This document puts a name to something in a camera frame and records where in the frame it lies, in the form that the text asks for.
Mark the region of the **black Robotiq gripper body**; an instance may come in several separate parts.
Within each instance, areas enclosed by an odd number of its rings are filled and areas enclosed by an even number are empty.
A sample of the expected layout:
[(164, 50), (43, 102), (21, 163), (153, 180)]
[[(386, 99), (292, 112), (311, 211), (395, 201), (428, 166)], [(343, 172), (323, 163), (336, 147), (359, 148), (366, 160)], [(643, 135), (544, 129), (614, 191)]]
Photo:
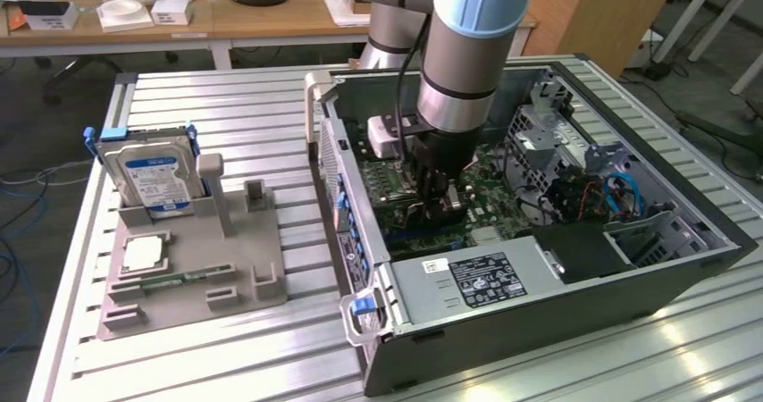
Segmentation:
[(416, 135), (412, 143), (415, 174), (458, 180), (472, 162), (482, 129), (464, 132), (431, 130)]

